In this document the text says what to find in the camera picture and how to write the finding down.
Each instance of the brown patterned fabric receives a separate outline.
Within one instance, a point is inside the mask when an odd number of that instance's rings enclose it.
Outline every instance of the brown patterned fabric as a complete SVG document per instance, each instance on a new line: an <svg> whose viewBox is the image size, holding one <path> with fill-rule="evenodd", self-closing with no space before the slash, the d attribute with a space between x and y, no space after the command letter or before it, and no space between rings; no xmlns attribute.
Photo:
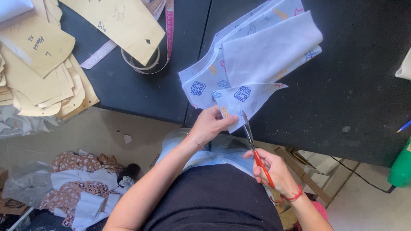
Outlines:
<svg viewBox="0 0 411 231"><path fill-rule="evenodd" d="M94 172L99 169L110 169L114 172L124 168L123 165L117 163L113 155L105 156L101 154L95 157L93 154L79 156L74 152L63 152L58 154L51 163L50 172L56 173L68 169L81 169L89 172Z"/></svg>
<svg viewBox="0 0 411 231"><path fill-rule="evenodd" d="M48 209L52 213L54 213L55 208L60 209L67 215L63 221L63 226L71 227L81 192L88 192L104 197L101 212L104 212L109 194L117 194L111 192L107 185L95 181L87 181L84 183L78 181L68 182L62 185L60 189L53 190L46 194L40 205L40 209Z"/></svg>

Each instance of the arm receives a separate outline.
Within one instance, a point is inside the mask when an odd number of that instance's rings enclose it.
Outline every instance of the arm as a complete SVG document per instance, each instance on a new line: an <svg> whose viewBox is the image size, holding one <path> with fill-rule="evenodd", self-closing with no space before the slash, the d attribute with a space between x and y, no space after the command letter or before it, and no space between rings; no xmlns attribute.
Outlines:
<svg viewBox="0 0 411 231"><path fill-rule="evenodd" d="M257 148L257 151L265 167L268 169L275 189L285 197L293 198L300 189L281 157L261 148ZM253 153L250 150L246 152L243 157L249 158L252 155ZM256 165L255 161L253 174L258 183L269 185L264 171ZM290 203L303 231L333 231L331 225L321 216L304 192L300 197Z"/></svg>
<svg viewBox="0 0 411 231"><path fill-rule="evenodd" d="M197 118L190 135L201 146L214 139L220 131L238 121L238 117L221 118L217 106L205 109ZM104 231L128 231L141 228L187 161L201 148L186 137L141 178L120 199L110 215Z"/></svg>

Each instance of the black shirt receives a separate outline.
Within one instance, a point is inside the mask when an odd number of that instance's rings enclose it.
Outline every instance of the black shirt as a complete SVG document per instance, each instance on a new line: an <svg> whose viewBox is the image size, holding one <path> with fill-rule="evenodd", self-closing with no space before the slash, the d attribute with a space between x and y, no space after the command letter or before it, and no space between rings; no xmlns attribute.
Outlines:
<svg viewBox="0 0 411 231"><path fill-rule="evenodd" d="M217 164L178 176L142 230L283 229L261 184L230 164Z"/></svg>

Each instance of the bracelet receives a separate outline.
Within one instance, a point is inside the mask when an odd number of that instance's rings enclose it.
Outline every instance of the bracelet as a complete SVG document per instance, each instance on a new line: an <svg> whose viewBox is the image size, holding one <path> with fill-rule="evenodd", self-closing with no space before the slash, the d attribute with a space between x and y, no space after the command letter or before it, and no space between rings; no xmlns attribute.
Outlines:
<svg viewBox="0 0 411 231"><path fill-rule="evenodd" d="M298 192L298 194L293 193L295 196L291 197L291 198L286 198L285 196L283 196L282 194L280 195L281 198L284 198L288 201L295 201L296 199L298 199L301 195L302 195L302 188L301 185L297 185L298 188L300 189L300 191Z"/></svg>
<svg viewBox="0 0 411 231"><path fill-rule="evenodd" d="M190 133L187 133L187 136L189 136L200 148L202 148L204 151L207 151L203 146L201 146L191 135Z"/></svg>

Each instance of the pencil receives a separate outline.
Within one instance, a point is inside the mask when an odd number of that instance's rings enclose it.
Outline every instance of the pencil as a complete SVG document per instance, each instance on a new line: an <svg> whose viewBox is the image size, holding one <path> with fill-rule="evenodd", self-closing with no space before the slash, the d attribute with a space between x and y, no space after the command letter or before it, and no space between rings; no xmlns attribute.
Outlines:
<svg viewBox="0 0 411 231"><path fill-rule="evenodd" d="M402 127L397 131L397 133L398 133L398 132L401 132L401 131L404 130L404 129L406 129L409 125L411 125L411 120L410 120L408 123L406 123L404 126L402 126Z"/></svg>

